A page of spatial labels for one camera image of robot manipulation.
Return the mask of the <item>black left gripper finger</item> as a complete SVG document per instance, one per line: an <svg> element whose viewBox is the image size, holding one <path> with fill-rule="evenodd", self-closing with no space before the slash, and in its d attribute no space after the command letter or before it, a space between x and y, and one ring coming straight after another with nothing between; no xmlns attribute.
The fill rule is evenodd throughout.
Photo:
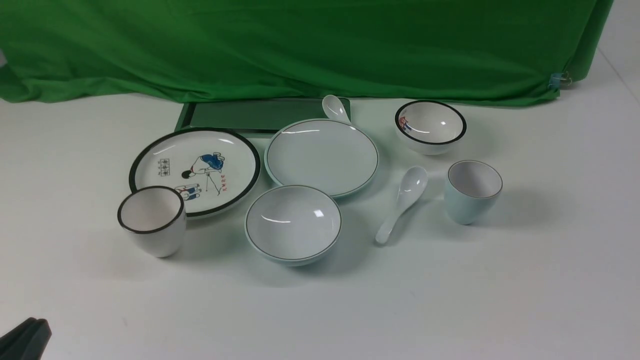
<svg viewBox="0 0 640 360"><path fill-rule="evenodd" d="M1 360L39 360L41 322L34 317L23 321L0 340Z"/></svg>
<svg viewBox="0 0 640 360"><path fill-rule="evenodd" d="M41 360L52 331L47 320L30 320L17 340L18 360Z"/></svg>

